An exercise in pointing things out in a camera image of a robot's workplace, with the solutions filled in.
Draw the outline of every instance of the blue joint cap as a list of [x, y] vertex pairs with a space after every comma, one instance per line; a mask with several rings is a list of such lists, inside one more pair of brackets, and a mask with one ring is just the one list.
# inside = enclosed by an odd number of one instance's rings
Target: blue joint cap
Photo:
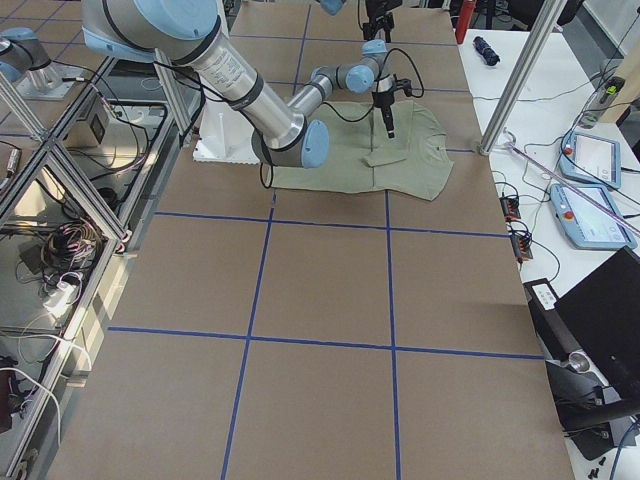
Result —
[[33, 30], [27, 27], [14, 27], [8, 28], [0, 35], [9, 39], [9, 40], [37, 40], [38, 36], [34, 33]]
[[4, 62], [0, 62], [0, 72], [11, 83], [17, 81], [22, 76], [19, 70]]
[[317, 168], [329, 155], [329, 129], [320, 120], [313, 120], [307, 127], [302, 141], [301, 163], [304, 168]]
[[363, 55], [376, 55], [387, 53], [387, 44], [382, 39], [369, 40], [362, 46]]
[[320, 6], [329, 15], [335, 15], [344, 5], [344, 0], [320, 0]]
[[206, 37], [218, 19], [216, 0], [134, 0], [142, 16], [178, 40]]
[[155, 60], [153, 52], [136, 50], [128, 45], [123, 45], [95, 34], [84, 27], [82, 27], [82, 32], [84, 33], [84, 43], [87, 44], [87, 47], [102, 55], [140, 63], [153, 63]]
[[347, 72], [347, 88], [353, 93], [364, 93], [371, 88], [375, 77], [369, 67], [356, 65]]

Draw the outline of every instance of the white label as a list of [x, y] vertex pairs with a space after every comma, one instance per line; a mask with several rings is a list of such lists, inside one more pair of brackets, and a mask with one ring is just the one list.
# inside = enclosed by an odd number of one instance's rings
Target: white label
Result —
[[216, 54], [216, 61], [201, 73], [213, 88], [224, 93], [245, 74], [245, 69], [226, 48], [218, 48]]
[[553, 294], [549, 285], [546, 283], [533, 286], [533, 293], [536, 294], [538, 300], [545, 310], [553, 310], [556, 305], [556, 296]]

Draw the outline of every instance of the device screen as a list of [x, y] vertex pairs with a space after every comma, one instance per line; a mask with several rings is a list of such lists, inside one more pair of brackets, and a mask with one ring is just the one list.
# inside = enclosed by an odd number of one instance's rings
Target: device screen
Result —
[[[575, 215], [575, 221], [587, 242], [624, 243], [627, 241], [624, 230], [612, 218], [568, 188], [563, 190], [569, 207]], [[599, 188], [582, 188], [580, 191], [611, 210], [611, 205]]]
[[615, 144], [591, 138], [584, 135], [576, 135], [575, 164], [591, 175], [604, 180], [613, 180]]

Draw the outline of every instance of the black chair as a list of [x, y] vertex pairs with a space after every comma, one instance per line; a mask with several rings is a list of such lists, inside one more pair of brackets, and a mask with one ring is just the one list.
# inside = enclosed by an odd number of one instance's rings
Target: black chair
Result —
[[[524, 23], [527, 30], [531, 30], [543, 3], [544, 0], [510, 0], [509, 15]], [[569, 0], [560, 14], [558, 25], [564, 25], [573, 20], [583, 3], [584, 0]]]

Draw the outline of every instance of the red object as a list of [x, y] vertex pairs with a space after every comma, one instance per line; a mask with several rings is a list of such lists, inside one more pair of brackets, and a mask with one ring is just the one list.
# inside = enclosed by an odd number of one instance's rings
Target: red object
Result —
[[467, 34], [473, 11], [476, 9], [476, 0], [465, 0], [460, 8], [460, 17], [456, 23], [456, 42], [461, 45], [464, 42], [464, 36]]

